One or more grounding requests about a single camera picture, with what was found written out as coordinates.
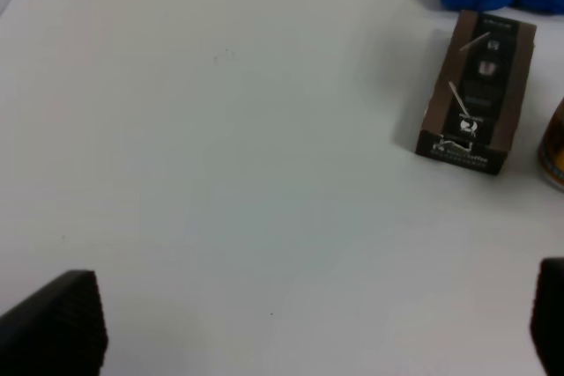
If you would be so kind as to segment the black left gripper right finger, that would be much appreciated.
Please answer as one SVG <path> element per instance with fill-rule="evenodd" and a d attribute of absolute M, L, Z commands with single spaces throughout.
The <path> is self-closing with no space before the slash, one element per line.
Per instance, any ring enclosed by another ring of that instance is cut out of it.
<path fill-rule="evenodd" d="M 530 323 L 531 339 L 546 375 L 563 376 L 563 258 L 540 263 Z"/>

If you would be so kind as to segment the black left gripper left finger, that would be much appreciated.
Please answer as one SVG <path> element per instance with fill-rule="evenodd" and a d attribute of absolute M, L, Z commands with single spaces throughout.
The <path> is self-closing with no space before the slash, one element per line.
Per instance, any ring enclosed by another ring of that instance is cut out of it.
<path fill-rule="evenodd" d="M 2 375 L 99 375 L 107 349 L 92 270 L 66 271 L 1 315 Z"/>

